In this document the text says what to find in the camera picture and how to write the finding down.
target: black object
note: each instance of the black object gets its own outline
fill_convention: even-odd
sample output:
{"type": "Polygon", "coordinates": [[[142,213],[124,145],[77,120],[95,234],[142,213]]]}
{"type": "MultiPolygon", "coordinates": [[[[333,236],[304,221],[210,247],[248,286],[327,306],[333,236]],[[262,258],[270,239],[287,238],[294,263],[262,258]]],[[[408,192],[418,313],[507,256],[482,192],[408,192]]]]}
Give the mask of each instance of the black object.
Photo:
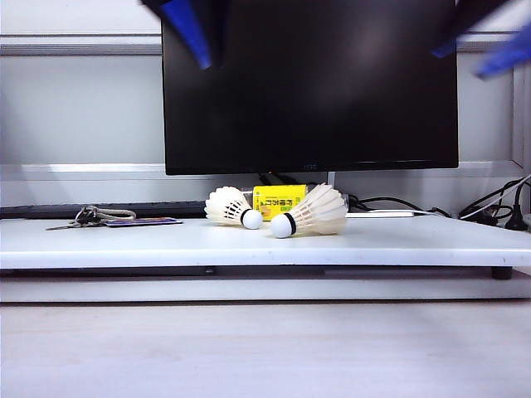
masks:
{"type": "Polygon", "coordinates": [[[505,223],[505,229],[513,231],[527,231],[529,226],[524,222],[524,216],[522,215],[522,209],[520,208],[520,195],[522,194],[522,188],[525,184],[516,188],[514,194],[513,214],[511,218],[505,223]]]}
{"type": "Polygon", "coordinates": [[[456,167],[454,0],[233,0],[221,68],[163,24],[167,174],[456,167]]]}
{"type": "Polygon", "coordinates": [[[492,279],[508,280],[513,277],[513,267],[490,267],[492,279]]]}
{"type": "MultiPolygon", "coordinates": [[[[0,207],[0,220],[12,218],[28,219],[65,219],[73,220],[79,210],[87,204],[70,205],[39,205],[0,207]]],[[[155,203],[105,203],[93,204],[106,209],[131,210],[138,218],[174,217],[203,218],[205,216],[204,201],[168,201],[155,203]]]]}
{"type": "Polygon", "coordinates": [[[520,204],[514,204],[513,215],[505,223],[505,229],[513,231],[527,231],[528,228],[529,226],[524,222],[524,216],[522,215],[520,204]]]}
{"type": "MultiPolygon", "coordinates": [[[[470,213],[473,213],[474,211],[477,211],[479,209],[479,206],[467,208],[466,211],[462,211],[460,213],[460,217],[467,216],[470,213]]],[[[465,218],[465,221],[477,222],[478,224],[483,224],[485,226],[496,226],[498,224],[498,220],[496,219],[496,217],[494,217],[492,213],[490,213],[490,208],[484,209],[479,213],[475,213],[473,216],[465,218]]]]}

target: blurry blue object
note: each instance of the blurry blue object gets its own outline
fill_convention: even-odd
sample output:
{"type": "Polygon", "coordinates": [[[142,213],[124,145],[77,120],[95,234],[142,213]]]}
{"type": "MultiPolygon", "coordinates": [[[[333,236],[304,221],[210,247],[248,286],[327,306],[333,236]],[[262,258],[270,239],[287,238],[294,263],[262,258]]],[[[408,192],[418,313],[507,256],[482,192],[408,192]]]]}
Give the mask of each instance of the blurry blue object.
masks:
{"type": "Polygon", "coordinates": [[[448,56],[456,51],[457,51],[457,40],[450,39],[442,46],[433,50],[431,54],[433,54],[437,58],[444,58],[445,56],[448,56]]]}
{"type": "Polygon", "coordinates": [[[496,75],[529,59],[531,59],[531,23],[513,40],[494,51],[481,65],[477,75],[481,78],[496,75]]]}
{"type": "Polygon", "coordinates": [[[180,36],[201,69],[206,69],[212,65],[212,53],[192,1],[143,0],[142,2],[180,36]]]}
{"type": "Polygon", "coordinates": [[[508,0],[459,0],[455,11],[441,29],[434,56],[444,58],[457,49],[457,37],[468,31],[477,22],[489,16],[508,0]]]}
{"type": "Polygon", "coordinates": [[[212,65],[207,39],[189,0],[172,0],[160,9],[181,34],[201,69],[212,65]]]}

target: blue object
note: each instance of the blue object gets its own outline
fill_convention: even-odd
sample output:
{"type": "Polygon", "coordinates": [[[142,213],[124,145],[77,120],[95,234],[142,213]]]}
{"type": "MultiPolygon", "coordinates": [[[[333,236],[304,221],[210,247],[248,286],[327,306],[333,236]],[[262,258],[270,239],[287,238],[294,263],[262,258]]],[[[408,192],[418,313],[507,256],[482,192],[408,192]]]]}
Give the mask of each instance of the blue object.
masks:
{"type": "Polygon", "coordinates": [[[445,56],[448,56],[450,54],[453,54],[457,50],[457,40],[456,39],[450,39],[442,46],[436,48],[431,52],[434,56],[437,58],[444,58],[445,56]]]}
{"type": "Polygon", "coordinates": [[[513,40],[494,51],[476,74],[481,78],[489,77],[529,59],[531,59],[531,23],[513,40]]]}
{"type": "Polygon", "coordinates": [[[189,0],[172,0],[160,6],[160,9],[179,31],[201,69],[212,66],[207,39],[189,0]]]}

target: monitor logo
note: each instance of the monitor logo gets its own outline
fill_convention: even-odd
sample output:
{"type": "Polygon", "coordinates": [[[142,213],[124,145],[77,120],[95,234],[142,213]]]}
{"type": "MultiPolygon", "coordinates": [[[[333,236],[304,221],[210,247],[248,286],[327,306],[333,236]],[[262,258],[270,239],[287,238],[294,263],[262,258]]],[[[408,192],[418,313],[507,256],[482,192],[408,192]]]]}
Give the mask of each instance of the monitor logo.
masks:
{"type": "Polygon", "coordinates": [[[305,172],[316,172],[319,170],[317,164],[305,164],[302,168],[305,172]]]}

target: keychain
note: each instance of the keychain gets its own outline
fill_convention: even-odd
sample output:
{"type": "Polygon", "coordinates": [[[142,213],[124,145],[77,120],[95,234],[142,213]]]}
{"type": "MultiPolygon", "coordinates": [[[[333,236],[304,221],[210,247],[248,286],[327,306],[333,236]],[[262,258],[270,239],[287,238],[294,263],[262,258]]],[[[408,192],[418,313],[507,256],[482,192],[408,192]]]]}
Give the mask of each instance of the keychain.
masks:
{"type": "Polygon", "coordinates": [[[136,214],[131,210],[100,209],[96,206],[85,206],[77,213],[76,218],[67,226],[46,228],[47,231],[66,230],[82,226],[102,226],[105,220],[134,220],[136,214]]]}

